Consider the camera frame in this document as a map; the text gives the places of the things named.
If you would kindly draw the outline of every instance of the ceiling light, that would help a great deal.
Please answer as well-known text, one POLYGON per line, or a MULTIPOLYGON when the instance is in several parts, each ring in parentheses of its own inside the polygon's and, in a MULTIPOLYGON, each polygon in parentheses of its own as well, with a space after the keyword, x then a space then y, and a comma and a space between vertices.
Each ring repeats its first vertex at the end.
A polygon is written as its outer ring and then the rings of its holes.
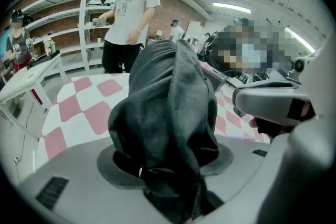
POLYGON ((246 12, 251 14, 251 10, 248 8, 238 7, 235 5, 223 4, 223 3, 213 3, 215 7, 222 7, 222 8, 232 8, 236 10, 240 10, 241 12, 246 12))
POLYGON ((310 50, 310 52, 315 52, 314 48, 311 47, 308 42, 306 42, 302 37, 300 37, 298 34, 290 30, 288 27, 285 28, 285 31, 289 32, 292 37, 296 38, 298 41, 300 41, 307 49, 310 50))

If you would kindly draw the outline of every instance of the cable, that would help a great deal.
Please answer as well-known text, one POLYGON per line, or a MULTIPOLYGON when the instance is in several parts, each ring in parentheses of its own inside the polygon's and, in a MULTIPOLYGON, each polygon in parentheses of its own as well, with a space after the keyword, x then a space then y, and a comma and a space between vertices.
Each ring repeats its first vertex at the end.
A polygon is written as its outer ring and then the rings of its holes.
POLYGON ((17 173, 17 180, 19 181, 19 184, 20 184, 19 170, 17 169, 17 165, 14 165, 14 166, 15 166, 15 170, 16 170, 16 173, 17 173))
POLYGON ((69 62, 73 61, 78 55, 79 55, 80 51, 77 52, 76 56, 73 57, 71 60, 69 60, 69 62))
MULTIPOLYGON (((32 108, 30 109, 30 113, 29 113, 28 116, 27 116, 27 120, 26 120, 26 128, 27 128, 27 125, 28 125, 28 118, 29 118, 31 112, 33 111, 33 106, 34 106, 34 103, 32 103, 32 105, 31 105, 32 108)), ((23 148, 25 147, 25 139, 26 139, 26 134, 24 134, 24 136, 23 136, 23 143, 22 143, 22 149, 21 149, 21 157, 20 157, 20 159, 17 160, 17 162, 21 162, 21 160, 22 160, 22 156, 23 156, 23 148)))

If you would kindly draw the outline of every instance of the desk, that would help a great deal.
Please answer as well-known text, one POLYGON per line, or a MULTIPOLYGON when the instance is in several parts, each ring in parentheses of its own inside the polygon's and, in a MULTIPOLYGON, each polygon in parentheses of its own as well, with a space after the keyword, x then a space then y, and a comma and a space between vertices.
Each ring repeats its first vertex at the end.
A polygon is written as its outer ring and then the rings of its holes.
POLYGON ((29 134, 35 139, 38 139, 33 133, 27 130, 19 121, 9 112, 5 103, 24 93, 32 98, 33 102, 39 107, 42 112, 45 112, 46 109, 50 110, 53 105, 46 92, 44 91, 41 82, 44 77, 48 74, 48 72, 55 66, 58 67, 63 83, 67 82, 67 76, 65 75, 61 54, 57 55, 54 59, 40 63, 37 66, 34 66, 27 70, 27 68, 20 69, 18 73, 16 73, 2 88, 0 91, 0 110, 4 112, 7 118, 17 125, 22 131, 26 134, 29 134), (42 105, 35 99, 31 90, 34 89, 42 101, 42 105))

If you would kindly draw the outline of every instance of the pink and white checkered floor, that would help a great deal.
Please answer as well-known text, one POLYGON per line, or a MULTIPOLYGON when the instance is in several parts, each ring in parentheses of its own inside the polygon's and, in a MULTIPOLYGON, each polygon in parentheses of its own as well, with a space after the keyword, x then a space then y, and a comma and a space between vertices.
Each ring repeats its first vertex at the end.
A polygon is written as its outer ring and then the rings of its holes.
MULTIPOLYGON (((109 137, 111 110, 128 96, 128 73, 72 78, 65 84, 48 112, 36 157, 41 167, 65 149, 109 137)), ((269 143, 269 138, 249 127, 250 116, 233 111, 233 89, 224 85, 217 93, 216 134, 269 143)))

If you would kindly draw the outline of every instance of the cap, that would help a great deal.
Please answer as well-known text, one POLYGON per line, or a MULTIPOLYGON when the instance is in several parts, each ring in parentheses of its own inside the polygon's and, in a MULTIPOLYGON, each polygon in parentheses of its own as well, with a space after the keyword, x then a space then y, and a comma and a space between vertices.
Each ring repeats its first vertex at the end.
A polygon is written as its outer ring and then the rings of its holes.
POLYGON ((12 23, 21 23, 23 20, 23 15, 21 9, 13 10, 12 23))
POLYGON ((235 21, 236 26, 248 26, 249 20, 246 18, 239 19, 235 21))
POLYGON ((170 24, 170 26, 173 26, 174 24, 180 24, 180 22, 178 20, 173 20, 173 22, 170 24))

